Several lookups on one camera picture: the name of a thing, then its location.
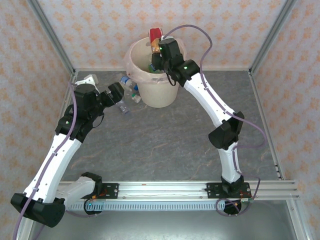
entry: floral wallpaper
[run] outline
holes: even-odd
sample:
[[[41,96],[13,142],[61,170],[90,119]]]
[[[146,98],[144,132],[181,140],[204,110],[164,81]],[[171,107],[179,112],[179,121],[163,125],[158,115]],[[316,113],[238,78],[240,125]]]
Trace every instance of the floral wallpaper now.
[[[193,24],[208,32],[213,48],[205,68],[248,69],[286,0],[39,0],[75,68],[122,68],[130,45],[148,36]],[[188,57],[200,62],[209,46],[195,29],[181,38]]]
[[[70,78],[26,0],[0,1],[0,232],[12,239],[10,204],[48,153]]]
[[[320,5],[299,0],[254,75],[287,179],[298,180],[320,236]]]

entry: white bucket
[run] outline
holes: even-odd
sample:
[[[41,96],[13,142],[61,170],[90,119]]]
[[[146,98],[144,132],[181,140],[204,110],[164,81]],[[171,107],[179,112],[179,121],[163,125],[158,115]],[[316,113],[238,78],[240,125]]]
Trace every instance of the white bucket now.
[[[184,44],[180,39],[177,39],[177,42],[185,58]],[[153,108],[164,108],[176,99],[179,84],[176,83],[176,86],[172,86],[165,73],[149,72],[151,54],[148,37],[135,42],[124,57],[126,74],[137,83],[139,94],[145,104]]]

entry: enclosure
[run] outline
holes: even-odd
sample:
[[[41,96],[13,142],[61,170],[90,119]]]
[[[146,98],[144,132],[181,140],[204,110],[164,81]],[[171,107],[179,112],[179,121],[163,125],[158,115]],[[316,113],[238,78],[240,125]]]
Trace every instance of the enclosure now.
[[[251,209],[237,217],[220,216],[210,205],[214,201],[200,191],[221,181],[220,157],[208,140],[215,127],[200,103],[179,86],[174,102],[163,108],[124,99],[129,114],[115,106],[104,110],[101,125],[72,157],[59,189],[92,172],[106,183],[119,183],[119,201],[106,201],[108,210],[97,218],[65,214],[56,227],[44,227],[38,239],[320,239],[317,3],[1,1],[3,239],[12,238],[19,215],[11,197],[34,179],[58,120],[72,102],[67,83],[95,74],[102,91],[126,74],[127,50],[148,37],[150,28],[160,27],[166,34],[187,24],[212,39],[203,62],[208,83],[266,133],[263,147],[238,150],[239,167],[252,190],[257,188],[252,176],[261,178]],[[186,59],[197,64],[210,46],[190,27],[171,35],[183,41]],[[243,124],[241,145],[262,141],[259,131]],[[82,205],[79,200],[68,210],[76,212]],[[34,239],[40,228],[23,218],[18,239]]]

